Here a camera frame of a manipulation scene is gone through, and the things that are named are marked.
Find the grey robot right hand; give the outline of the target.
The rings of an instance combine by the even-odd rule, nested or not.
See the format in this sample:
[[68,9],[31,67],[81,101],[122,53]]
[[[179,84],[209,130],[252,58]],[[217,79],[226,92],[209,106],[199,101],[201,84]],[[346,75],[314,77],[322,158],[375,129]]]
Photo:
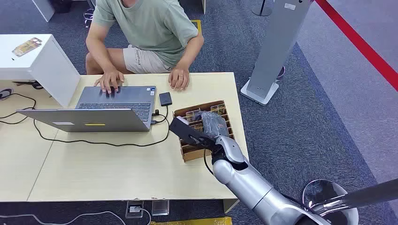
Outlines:
[[193,118],[202,120],[203,132],[209,137],[229,136],[226,121],[218,114],[209,111],[199,111],[194,114]]

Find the person's right hand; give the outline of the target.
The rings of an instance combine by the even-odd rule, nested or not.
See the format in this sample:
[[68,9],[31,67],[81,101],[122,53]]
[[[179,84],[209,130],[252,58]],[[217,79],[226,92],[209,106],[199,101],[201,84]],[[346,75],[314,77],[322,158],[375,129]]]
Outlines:
[[111,94],[112,90],[118,91],[118,81],[124,82],[124,74],[115,68],[107,69],[94,86],[99,85],[103,93]]

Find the person's left hand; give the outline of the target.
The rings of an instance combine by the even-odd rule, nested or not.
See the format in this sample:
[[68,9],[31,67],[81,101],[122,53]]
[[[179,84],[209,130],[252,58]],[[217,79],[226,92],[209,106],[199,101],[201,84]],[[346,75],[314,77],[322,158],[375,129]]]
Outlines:
[[174,90],[185,90],[190,82],[190,73],[186,68],[174,68],[171,70],[168,82]]

